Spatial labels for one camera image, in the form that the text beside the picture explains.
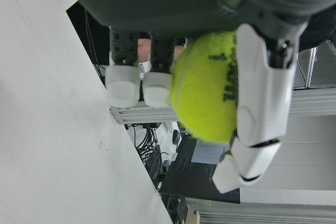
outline white table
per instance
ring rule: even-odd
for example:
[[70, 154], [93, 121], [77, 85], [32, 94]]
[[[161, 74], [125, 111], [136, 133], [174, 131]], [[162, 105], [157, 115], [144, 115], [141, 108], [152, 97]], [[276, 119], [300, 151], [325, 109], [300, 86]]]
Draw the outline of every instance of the white table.
[[171, 223], [62, 0], [0, 7], [0, 223]]

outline computer monitor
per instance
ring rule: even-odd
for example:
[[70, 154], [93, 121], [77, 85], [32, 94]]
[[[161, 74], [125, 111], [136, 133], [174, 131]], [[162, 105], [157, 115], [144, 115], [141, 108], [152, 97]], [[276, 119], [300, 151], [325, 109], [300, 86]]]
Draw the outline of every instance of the computer monitor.
[[217, 190], [212, 181], [216, 164], [211, 163], [211, 156], [208, 158], [201, 157], [207, 163], [194, 161], [195, 155], [193, 157], [193, 154], [196, 146], [197, 139], [187, 135], [183, 136], [176, 160], [169, 167], [167, 175], [162, 182], [160, 193], [162, 195], [185, 196], [239, 204], [239, 189], [225, 194], [221, 194]]

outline white plastic finger segment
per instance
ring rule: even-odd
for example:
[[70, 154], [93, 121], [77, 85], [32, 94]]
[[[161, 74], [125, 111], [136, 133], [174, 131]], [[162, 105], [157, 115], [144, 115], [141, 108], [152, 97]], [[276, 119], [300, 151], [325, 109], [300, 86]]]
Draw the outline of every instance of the white plastic finger segment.
[[154, 108], [169, 106], [171, 87], [171, 74], [158, 72], [146, 73], [142, 82], [145, 103]]
[[230, 154], [226, 154], [224, 159], [217, 164], [212, 181], [221, 194], [248, 185], [242, 179], [237, 163]]
[[133, 107], [140, 96], [139, 69], [122, 65], [108, 66], [105, 73], [105, 85], [110, 106]]
[[231, 153], [235, 158], [239, 173], [244, 178], [255, 178], [266, 171], [280, 146], [281, 142], [277, 141], [261, 147], [249, 147], [236, 137]]

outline white wall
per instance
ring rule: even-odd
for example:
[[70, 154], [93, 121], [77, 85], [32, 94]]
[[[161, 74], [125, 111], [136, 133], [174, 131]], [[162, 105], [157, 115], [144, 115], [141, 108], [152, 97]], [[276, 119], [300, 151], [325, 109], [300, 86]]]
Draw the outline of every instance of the white wall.
[[336, 116], [291, 116], [281, 140], [260, 182], [243, 189], [243, 200], [336, 205]]
[[0, 223], [171, 223], [66, 5], [0, 0]]

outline black cable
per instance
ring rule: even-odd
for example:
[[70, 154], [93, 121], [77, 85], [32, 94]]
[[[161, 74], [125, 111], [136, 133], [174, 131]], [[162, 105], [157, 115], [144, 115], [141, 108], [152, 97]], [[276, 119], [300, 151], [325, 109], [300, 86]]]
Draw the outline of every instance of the black cable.
[[134, 130], [134, 147], [135, 147], [135, 127], [133, 127]]
[[90, 29], [90, 24], [89, 24], [89, 19], [88, 19], [88, 12], [87, 12], [86, 9], [84, 9], [84, 12], [85, 12], [85, 29], [86, 29], [86, 33], [87, 33], [88, 42], [89, 42], [90, 54], [91, 54], [91, 57], [92, 57], [93, 61], [95, 62], [94, 65], [95, 65], [95, 67], [96, 67], [96, 69], [98, 71], [99, 77], [102, 77], [100, 68], [103, 68], [104, 70], [105, 70], [105, 68], [102, 67], [101, 65], [99, 65], [97, 54], [96, 54], [96, 50], [94, 48], [92, 33], [91, 33], [91, 29]]

